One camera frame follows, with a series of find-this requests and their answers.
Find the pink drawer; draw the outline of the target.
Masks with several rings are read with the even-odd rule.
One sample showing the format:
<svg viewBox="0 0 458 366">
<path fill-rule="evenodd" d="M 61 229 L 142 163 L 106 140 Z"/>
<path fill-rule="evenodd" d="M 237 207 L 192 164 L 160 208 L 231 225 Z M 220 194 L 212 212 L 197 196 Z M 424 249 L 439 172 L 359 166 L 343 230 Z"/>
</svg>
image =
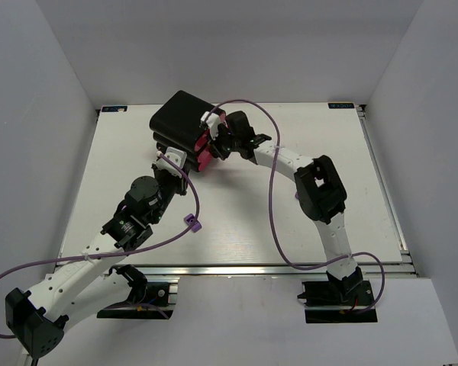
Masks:
<svg viewBox="0 0 458 366">
<path fill-rule="evenodd" d="M 218 156 L 217 154 L 213 151 L 213 148 L 211 145 L 207 145 L 203 147 L 197 155 L 197 163 L 198 163 L 198 171 L 202 172 L 204 171 L 207 167 L 208 164 L 213 160 L 217 159 Z"/>
<path fill-rule="evenodd" d="M 225 124 L 225 113 L 222 112 L 221 114 L 218 114 L 218 116 L 221 119 L 221 124 Z M 210 141 L 214 141 L 211 139 L 209 133 L 207 130 L 203 129 L 202 135 L 198 138 L 198 140 L 195 143 L 195 151 L 198 153 L 203 147 L 205 147 Z"/>
</svg>

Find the purple curved lego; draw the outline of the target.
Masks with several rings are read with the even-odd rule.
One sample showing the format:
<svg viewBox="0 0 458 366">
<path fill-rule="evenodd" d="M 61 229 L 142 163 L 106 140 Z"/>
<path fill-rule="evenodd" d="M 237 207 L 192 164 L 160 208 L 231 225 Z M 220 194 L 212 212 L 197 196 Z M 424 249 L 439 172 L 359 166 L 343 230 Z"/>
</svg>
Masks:
<svg viewBox="0 0 458 366">
<path fill-rule="evenodd" d="M 197 233 L 201 228 L 201 223 L 195 218 L 195 215 L 190 213 L 184 217 L 184 222 L 193 233 Z"/>
</svg>

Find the pink top drawer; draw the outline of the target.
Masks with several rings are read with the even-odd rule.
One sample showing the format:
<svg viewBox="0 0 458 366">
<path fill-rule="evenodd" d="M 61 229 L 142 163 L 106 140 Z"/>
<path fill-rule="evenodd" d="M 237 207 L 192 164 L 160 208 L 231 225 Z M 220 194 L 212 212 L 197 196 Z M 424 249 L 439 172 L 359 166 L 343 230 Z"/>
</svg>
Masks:
<svg viewBox="0 0 458 366">
<path fill-rule="evenodd" d="M 222 112 L 221 114 L 218 114 L 218 116 L 221 119 L 221 124 L 225 124 L 225 113 Z M 205 147 L 210 141 L 214 141 L 211 139 L 209 133 L 207 130 L 203 129 L 202 135 L 198 138 L 198 140 L 195 143 L 195 151 L 198 153 L 203 147 Z"/>
</svg>

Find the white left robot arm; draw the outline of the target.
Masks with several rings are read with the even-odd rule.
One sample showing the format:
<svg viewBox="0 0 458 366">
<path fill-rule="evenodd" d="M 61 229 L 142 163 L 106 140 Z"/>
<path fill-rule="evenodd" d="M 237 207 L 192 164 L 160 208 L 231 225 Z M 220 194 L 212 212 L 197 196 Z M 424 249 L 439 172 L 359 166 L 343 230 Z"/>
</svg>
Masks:
<svg viewBox="0 0 458 366">
<path fill-rule="evenodd" d="M 189 168 L 178 158 L 163 155 L 152 168 L 152 176 L 133 181 L 113 217 L 81 255 L 61 259 L 60 268 L 41 282 L 6 295 L 6 325 L 34 361 L 99 310 L 115 303 L 144 302 L 148 289 L 143 274 L 132 265 L 113 273 L 110 269 L 139 253 L 173 197 L 193 188 Z"/>
</svg>

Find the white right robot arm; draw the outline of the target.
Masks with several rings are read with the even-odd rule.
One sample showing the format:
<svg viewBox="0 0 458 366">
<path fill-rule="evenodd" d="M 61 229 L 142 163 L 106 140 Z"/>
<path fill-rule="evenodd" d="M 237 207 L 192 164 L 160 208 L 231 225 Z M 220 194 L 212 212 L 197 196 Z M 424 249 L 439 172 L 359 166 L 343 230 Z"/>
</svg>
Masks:
<svg viewBox="0 0 458 366">
<path fill-rule="evenodd" d="M 219 117 L 206 113 L 201 122 L 208 128 L 211 153 L 226 159 L 239 153 L 242 159 L 272 169 L 293 181 L 302 212 L 317 227 L 326 256 L 328 281 L 342 298 L 363 282 L 353 258 L 345 228 L 347 193 L 328 156 L 309 158 L 281 146 L 265 134 L 256 134 L 242 111 Z"/>
</svg>

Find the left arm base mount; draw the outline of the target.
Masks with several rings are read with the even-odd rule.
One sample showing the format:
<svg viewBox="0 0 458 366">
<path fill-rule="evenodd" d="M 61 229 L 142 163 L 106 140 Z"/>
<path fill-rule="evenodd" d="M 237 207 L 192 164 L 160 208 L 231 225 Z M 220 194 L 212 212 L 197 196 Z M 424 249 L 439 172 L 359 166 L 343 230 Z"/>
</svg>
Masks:
<svg viewBox="0 0 458 366">
<path fill-rule="evenodd" d="M 178 295 L 178 278 L 148 278 L 144 298 L 138 303 L 116 303 L 100 310 L 98 319 L 168 320 Z"/>
</svg>

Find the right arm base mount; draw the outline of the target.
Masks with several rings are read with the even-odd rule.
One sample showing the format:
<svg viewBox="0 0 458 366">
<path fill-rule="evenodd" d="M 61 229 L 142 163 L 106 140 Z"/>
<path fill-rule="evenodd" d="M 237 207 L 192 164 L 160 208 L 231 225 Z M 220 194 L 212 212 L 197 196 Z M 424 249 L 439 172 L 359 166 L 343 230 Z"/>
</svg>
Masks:
<svg viewBox="0 0 458 366">
<path fill-rule="evenodd" d="M 364 324 L 377 323 L 375 308 L 363 310 L 373 304 L 375 297 L 369 281 L 346 300 L 327 281 L 306 281 L 297 301 L 305 308 L 307 324 Z"/>
</svg>

